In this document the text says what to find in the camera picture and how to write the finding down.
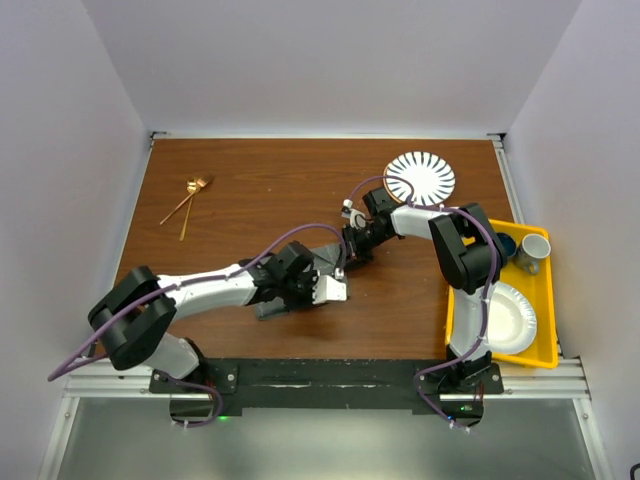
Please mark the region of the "grey cloth napkin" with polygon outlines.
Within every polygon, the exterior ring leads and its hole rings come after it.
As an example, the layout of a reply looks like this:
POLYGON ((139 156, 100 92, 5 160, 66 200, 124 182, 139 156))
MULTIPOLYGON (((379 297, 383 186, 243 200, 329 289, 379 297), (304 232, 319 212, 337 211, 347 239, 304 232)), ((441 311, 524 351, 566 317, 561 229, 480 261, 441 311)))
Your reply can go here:
POLYGON ((249 270, 258 285, 252 299, 256 318, 264 321, 289 314, 276 312, 279 305, 277 289, 285 279, 296 278, 302 272, 317 272, 319 276, 331 275, 344 281, 348 290, 346 274, 338 265, 340 257, 340 247, 337 244, 308 249, 298 241, 288 243, 277 253, 269 253, 249 270))

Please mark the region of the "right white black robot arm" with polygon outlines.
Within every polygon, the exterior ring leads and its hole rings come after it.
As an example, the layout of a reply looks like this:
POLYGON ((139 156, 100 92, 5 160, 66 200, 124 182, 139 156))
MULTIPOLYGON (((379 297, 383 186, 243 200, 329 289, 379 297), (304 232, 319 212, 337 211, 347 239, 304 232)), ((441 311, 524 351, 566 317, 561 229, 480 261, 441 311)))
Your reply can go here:
POLYGON ((425 378, 442 371, 442 379, 459 393, 469 392, 491 366, 488 342, 490 300, 507 263, 507 254, 484 210, 477 203, 463 207, 398 203, 380 187, 363 197, 366 214, 343 201, 342 228, 348 270, 373 260, 373 250, 397 237, 433 242, 443 278, 454 290, 454 329, 447 361, 426 369, 425 378))

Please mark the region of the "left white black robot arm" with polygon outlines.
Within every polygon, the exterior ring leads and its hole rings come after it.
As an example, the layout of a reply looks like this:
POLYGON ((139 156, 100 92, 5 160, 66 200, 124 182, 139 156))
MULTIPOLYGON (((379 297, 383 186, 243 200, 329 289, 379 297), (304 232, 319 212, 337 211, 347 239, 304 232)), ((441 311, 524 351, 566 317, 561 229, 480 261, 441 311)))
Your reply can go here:
POLYGON ((156 276, 138 267, 125 276, 88 315, 97 331, 130 304, 142 300, 101 335, 103 347, 119 371, 146 365, 171 376, 185 392, 207 380, 204 357, 195 344, 167 332, 174 321, 222 307, 274 302, 306 307, 319 274, 314 255, 298 241, 258 263, 245 259, 218 271, 186 276, 156 276))

